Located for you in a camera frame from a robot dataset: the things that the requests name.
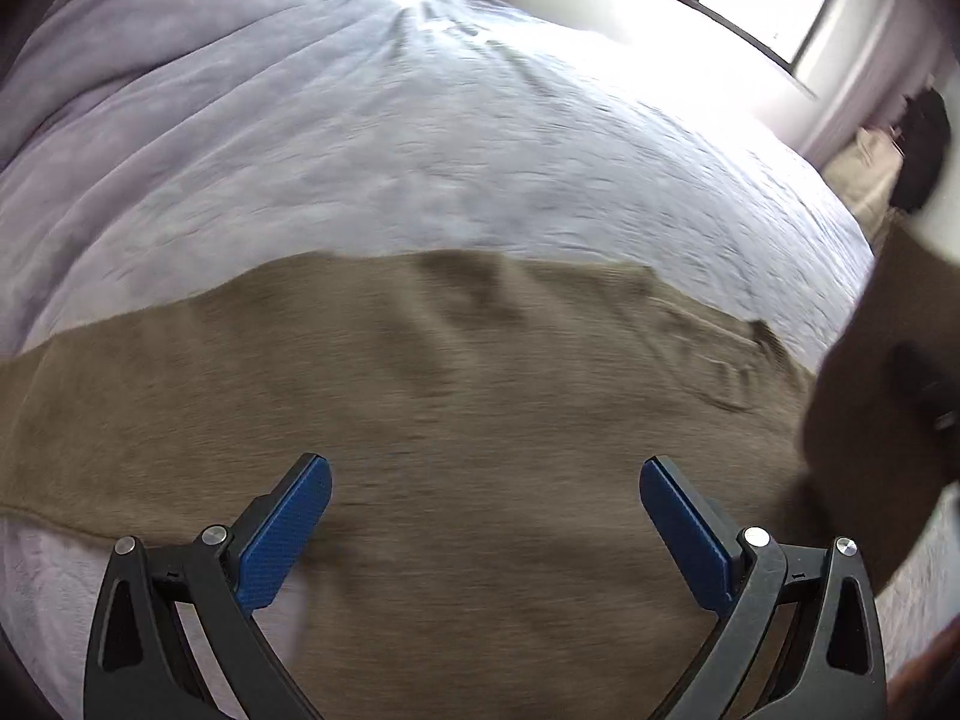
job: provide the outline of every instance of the brown fabric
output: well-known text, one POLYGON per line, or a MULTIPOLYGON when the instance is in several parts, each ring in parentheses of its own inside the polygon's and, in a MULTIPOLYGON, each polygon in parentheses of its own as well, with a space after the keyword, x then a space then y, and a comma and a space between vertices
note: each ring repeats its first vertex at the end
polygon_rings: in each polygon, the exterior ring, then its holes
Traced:
POLYGON ((293 673, 328 720, 645 716, 712 615, 640 464, 824 543, 794 447, 809 380, 649 269, 304 255, 0 367, 0 504, 186 541, 314 450, 334 493, 293 673))
POLYGON ((896 218, 842 337, 827 354, 803 425, 803 454, 838 533, 868 556, 879 590, 949 483, 943 450, 899 402, 886 360, 913 341, 960 374, 960 268, 896 218))

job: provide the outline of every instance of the beige bag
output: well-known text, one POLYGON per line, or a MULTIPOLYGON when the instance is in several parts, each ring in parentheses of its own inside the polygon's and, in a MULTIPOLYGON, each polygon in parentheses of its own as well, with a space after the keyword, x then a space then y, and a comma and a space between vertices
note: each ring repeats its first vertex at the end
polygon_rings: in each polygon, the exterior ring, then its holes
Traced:
POLYGON ((880 129, 861 127, 824 168, 827 186, 847 206, 868 241, 880 232, 904 155, 880 129))

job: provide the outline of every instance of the blue gripper pad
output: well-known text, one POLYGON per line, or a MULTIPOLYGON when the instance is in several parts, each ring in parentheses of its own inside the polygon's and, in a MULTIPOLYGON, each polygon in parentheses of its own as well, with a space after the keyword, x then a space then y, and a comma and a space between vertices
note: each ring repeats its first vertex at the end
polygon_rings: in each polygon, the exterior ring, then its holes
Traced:
POLYGON ((240 555, 234 595, 246 614, 268 607, 304 549, 326 505, 333 478, 316 455, 266 517, 240 555))
POLYGON ((726 614, 733 605, 728 553, 656 458, 640 471, 640 501, 697 603, 726 614))

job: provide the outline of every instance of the curtain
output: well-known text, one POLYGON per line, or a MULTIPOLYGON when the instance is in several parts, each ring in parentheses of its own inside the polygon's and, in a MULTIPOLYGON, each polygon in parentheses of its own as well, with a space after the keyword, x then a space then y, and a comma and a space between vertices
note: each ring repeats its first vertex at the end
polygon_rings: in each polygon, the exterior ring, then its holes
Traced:
POLYGON ((884 0, 842 87, 824 107, 798 151, 821 167, 859 127, 886 127, 904 112, 952 55, 949 30, 925 0, 884 0))

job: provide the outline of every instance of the silver screw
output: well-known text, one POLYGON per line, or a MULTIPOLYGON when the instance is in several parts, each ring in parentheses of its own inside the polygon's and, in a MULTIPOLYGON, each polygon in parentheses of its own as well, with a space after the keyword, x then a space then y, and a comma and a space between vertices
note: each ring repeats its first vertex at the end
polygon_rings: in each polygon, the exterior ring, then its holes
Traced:
POLYGON ((770 543, 770 534, 763 528, 747 528, 743 532, 743 538, 746 538, 752 547, 765 547, 770 543))
POLYGON ((853 557, 856 555, 856 541, 852 538, 843 538, 837 539, 837 552, 841 555, 846 555, 847 557, 853 557))
POLYGON ((133 536, 123 536, 123 538, 117 539, 113 550, 117 555, 128 555, 128 553, 133 552, 133 547, 136 547, 136 541, 133 540, 133 536))
POLYGON ((223 525, 211 525, 200 536, 203 539, 203 543, 207 546, 214 546, 215 544, 222 544, 227 538, 227 529, 223 525))

